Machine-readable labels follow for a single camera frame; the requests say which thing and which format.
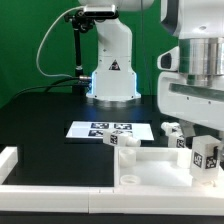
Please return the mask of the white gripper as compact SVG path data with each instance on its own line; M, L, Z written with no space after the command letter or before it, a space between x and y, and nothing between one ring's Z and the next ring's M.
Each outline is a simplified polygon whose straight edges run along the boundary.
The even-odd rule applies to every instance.
M216 78L211 87L200 87L188 85L179 73L162 72L157 90L160 112L181 119L185 145L191 147L196 136L193 123L219 130L214 155L224 160L224 78Z

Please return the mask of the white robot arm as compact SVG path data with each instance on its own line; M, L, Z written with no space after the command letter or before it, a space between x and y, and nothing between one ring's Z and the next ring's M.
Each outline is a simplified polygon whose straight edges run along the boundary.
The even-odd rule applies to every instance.
M160 111L182 125L200 124L224 132L224 0L159 0L160 24L178 39L151 32L146 40L157 49ZM98 66L92 73L90 98L118 101L134 91L130 74L131 31L116 12L138 11L154 0L79 0L98 33Z

